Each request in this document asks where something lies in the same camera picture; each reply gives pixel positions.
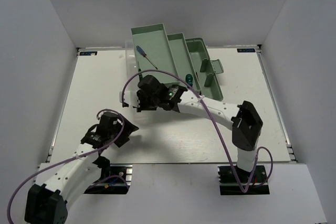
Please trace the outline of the black green precision screwdriver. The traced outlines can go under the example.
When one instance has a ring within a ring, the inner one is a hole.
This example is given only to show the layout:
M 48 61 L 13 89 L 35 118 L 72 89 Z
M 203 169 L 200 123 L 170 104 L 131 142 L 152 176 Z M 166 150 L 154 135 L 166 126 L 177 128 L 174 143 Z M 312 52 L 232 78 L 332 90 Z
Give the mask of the black green precision screwdriver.
M 138 64 L 138 72 L 139 72 L 139 80 L 141 81 L 143 79 L 143 75 L 141 73 L 141 68 L 140 68 L 140 63 L 137 61 L 137 64 Z

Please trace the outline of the dark green stubby screwdriver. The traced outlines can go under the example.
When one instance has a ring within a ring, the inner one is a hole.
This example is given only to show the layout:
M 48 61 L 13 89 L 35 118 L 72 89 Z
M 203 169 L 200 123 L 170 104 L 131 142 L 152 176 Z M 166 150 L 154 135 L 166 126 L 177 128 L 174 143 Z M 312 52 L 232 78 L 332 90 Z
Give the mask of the dark green stubby screwdriver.
M 185 76 L 185 81 L 186 81 L 186 83 L 189 85 L 189 86 L 193 86 L 193 76 L 191 75 L 191 74 L 187 74 L 186 76 Z

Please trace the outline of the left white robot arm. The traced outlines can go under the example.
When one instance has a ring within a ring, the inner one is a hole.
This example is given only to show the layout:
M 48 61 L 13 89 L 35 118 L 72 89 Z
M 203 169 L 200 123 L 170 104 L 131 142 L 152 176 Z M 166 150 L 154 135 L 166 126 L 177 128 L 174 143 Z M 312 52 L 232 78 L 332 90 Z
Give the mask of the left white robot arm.
M 139 128 L 112 110 L 100 111 L 97 118 L 99 122 L 87 130 L 72 160 L 29 189 L 24 215 L 27 223 L 65 223 L 70 207 L 86 190 L 105 190 L 116 182 L 129 187 L 126 173 L 111 172 L 103 152 L 111 144 L 121 147 Z

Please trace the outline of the green toolbox with clear lid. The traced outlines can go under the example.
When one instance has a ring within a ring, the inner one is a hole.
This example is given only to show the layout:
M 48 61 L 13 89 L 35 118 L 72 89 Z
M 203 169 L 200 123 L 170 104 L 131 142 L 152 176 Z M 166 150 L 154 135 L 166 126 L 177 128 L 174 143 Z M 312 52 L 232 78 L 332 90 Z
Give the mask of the green toolbox with clear lid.
M 186 39 L 183 33 L 166 33 L 163 24 L 131 28 L 132 38 L 125 43 L 127 77 L 138 72 L 140 63 L 143 77 L 155 76 L 166 86 L 181 84 L 176 77 L 185 80 L 193 76 L 193 89 L 207 98 L 221 101 L 224 97 L 217 75 L 224 72 L 219 60 L 212 60 L 202 38 Z M 148 58 L 158 67 L 156 70 L 137 51 L 140 46 Z M 128 90 L 136 91 L 139 76 L 128 84 Z

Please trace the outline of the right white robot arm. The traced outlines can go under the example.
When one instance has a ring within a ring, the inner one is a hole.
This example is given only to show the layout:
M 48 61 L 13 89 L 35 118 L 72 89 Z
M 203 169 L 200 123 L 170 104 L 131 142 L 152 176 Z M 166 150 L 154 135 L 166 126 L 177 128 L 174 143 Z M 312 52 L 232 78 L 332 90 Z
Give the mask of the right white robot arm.
M 156 77 L 146 75 L 138 83 L 137 92 L 126 96 L 126 89 L 120 92 L 123 107 L 130 105 L 142 110 L 156 110 L 191 114 L 212 121 L 215 129 L 222 125 L 232 133 L 232 143 L 237 147 L 237 163 L 234 175 L 250 181 L 256 175 L 258 161 L 258 140 L 263 121 L 251 102 L 231 104 L 206 98 L 191 86 L 162 84 Z

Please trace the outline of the blue handled precision screwdriver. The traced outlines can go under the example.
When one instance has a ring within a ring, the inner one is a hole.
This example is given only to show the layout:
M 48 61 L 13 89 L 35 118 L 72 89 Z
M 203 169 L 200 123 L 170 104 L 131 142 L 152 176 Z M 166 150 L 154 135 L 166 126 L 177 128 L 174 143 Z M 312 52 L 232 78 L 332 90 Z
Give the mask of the blue handled precision screwdriver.
M 136 51 L 142 56 L 144 57 L 156 70 L 158 70 L 158 67 L 148 58 L 147 54 L 145 53 L 145 51 L 140 47 L 140 46 L 136 46 Z

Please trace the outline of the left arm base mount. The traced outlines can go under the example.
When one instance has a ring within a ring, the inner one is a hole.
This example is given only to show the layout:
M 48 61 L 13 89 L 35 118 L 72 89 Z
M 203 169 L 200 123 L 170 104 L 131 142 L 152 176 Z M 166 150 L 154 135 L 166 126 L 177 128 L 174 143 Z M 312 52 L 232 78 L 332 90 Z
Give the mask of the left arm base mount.
M 126 195 L 131 186 L 132 164 L 110 164 L 101 172 L 101 177 L 89 186 L 87 195 Z

